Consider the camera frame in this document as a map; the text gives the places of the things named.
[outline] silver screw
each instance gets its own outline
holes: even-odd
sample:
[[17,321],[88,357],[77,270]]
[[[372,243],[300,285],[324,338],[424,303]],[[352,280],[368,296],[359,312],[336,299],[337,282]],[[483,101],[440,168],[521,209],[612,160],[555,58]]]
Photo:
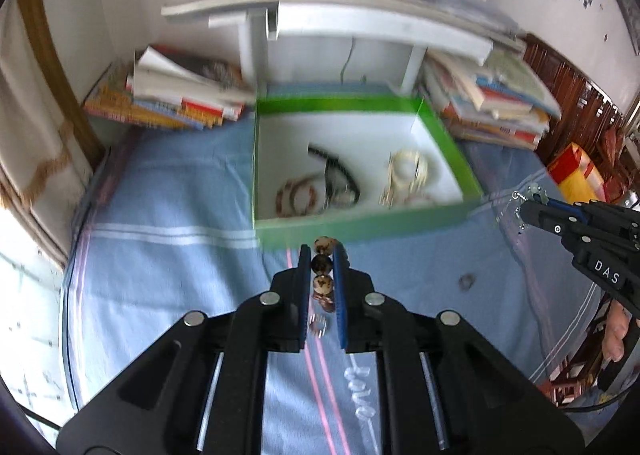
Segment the silver screw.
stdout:
[[385,303],[385,297],[379,292],[370,292],[364,297],[364,301],[371,307],[377,307],[378,305]]
[[184,315],[182,320],[187,327],[197,327],[198,325],[202,325],[204,323],[204,313],[199,310],[189,311]]
[[267,291],[260,295],[260,303],[263,305],[276,305],[280,301],[280,295],[277,292]]
[[440,321],[445,325],[456,326],[460,323],[460,314],[453,310],[446,310],[440,315]]

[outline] green box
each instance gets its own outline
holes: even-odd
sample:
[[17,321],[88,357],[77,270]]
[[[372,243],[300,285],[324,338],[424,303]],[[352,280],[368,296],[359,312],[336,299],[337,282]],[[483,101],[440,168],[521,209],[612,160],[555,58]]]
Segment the green box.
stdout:
[[[361,201],[302,217],[278,218],[278,187],[289,178],[321,173],[309,143],[339,156],[356,178]],[[428,156],[433,199],[417,206],[379,204],[390,152],[419,148]],[[462,222],[483,193],[441,121],[420,99],[392,96],[267,98],[256,107],[253,217],[262,247],[310,244],[327,235],[342,242],[408,235]]]

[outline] white tile floor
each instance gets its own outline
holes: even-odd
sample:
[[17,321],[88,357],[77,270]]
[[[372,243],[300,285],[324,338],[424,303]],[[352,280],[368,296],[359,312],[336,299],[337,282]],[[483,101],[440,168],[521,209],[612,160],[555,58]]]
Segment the white tile floor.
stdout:
[[[58,425],[73,414],[60,365],[62,276],[0,209],[0,374],[16,401]],[[56,431],[34,425],[55,442]]]

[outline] human hand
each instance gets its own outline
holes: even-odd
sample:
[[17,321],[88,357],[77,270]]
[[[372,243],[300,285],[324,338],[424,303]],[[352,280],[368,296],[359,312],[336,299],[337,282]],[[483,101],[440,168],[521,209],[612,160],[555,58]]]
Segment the human hand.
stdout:
[[631,317],[622,304],[616,300],[611,302],[609,313],[607,314],[607,325],[602,341],[602,355],[605,361],[620,361],[625,355],[625,346],[622,342],[629,330]]

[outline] red and yellow bag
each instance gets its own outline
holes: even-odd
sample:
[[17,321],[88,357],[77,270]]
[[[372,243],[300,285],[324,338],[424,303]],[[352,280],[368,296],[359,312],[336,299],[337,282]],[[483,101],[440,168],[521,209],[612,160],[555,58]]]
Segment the red and yellow bag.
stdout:
[[609,202],[602,175],[587,153],[575,143],[568,145],[547,169],[568,203],[591,199]]

